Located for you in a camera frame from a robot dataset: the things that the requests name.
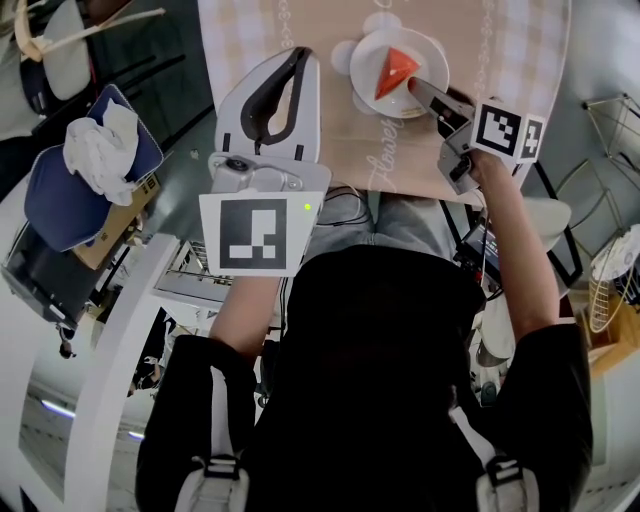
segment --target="backpack strap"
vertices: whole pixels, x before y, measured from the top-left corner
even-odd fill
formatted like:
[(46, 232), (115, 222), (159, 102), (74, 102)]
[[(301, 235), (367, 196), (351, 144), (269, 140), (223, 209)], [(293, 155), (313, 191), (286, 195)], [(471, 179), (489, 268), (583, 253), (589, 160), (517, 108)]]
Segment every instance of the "backpack strap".
[(535, 475), (511, 457), (497, 454), (495, 447), (469, 423), (462, 407), (449, 416), (474, 451), (485, 474), (476, 483), (479, 512), (539, 512), (540, 493)]
[(233, 453), (229, 433), (227, 384), (211, 367), (211, 458), (189, 473), (178, 495), (175, 512), (243, 512), (249, 476)]

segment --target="cardboard box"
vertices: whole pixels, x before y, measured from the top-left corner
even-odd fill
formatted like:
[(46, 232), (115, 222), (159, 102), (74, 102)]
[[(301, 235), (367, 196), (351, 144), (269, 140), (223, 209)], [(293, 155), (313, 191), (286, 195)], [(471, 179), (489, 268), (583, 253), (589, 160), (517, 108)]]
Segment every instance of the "cardboard box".
[(633, 306), (624, 302), (620, 304), (621, 301), (619, 295), (614, 295), (609, 300), (609, 314), (620, 306), (608, 329), (609, 337), (614, 344), (610, 350), (599, 354), (599, 357), (591, 362), (592, 379), (606, 373), (640, 349), (640, 316)]
[(133, 192), (129, 206), (111, 205), (109, 216), (93, 245), (79, 245), (73, 249), (75, 255), (89, 268), (97, 270), (129, 224), (160, 190), (155, 174), (151, 174)]

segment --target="cake slice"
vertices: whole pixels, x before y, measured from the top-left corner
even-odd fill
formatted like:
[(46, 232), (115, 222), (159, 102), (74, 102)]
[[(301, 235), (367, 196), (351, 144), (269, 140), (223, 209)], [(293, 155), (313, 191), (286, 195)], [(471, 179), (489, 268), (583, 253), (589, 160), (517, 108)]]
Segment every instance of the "cake slice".
[(376, 100), (384, 98), (413, 73), (415, 73), (419, 67), (420, 64), (409, 57), (406, 53), (393, 47), (389, 47), (387, 59), (384, 62), (380, 78), (378, 79)]

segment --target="white cloth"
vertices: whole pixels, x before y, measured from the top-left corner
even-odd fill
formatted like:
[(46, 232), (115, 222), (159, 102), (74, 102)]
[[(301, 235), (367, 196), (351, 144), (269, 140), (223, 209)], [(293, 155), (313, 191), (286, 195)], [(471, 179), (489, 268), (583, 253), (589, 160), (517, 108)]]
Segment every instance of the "white cloth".
[(122, 206), (132, 203), (135, 183), (125, 180), (138, 149), (138, 115), (113, 100), (103, 115), (103, 125), (83, 117), (67, 126), (64, 163), (76, 171), (96, 194)]

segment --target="white plate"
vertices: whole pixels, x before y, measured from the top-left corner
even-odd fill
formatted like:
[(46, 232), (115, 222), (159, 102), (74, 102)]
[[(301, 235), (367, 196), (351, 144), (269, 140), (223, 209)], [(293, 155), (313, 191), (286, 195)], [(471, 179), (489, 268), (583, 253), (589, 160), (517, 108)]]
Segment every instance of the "white plate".
[(406, 81), (383, 98), (375, 99), (378, 79), (390, 46), (420, 64), (413, 76), (426, 80), (441, 91), (449, 88), (449, 65), (439, 43), (408, 28), (376, 30), (358, 43), (351, 56), (353, 88), (362, 101), (385, 116), (402, 119), (421, 116), (426, 110), (409, 92)]

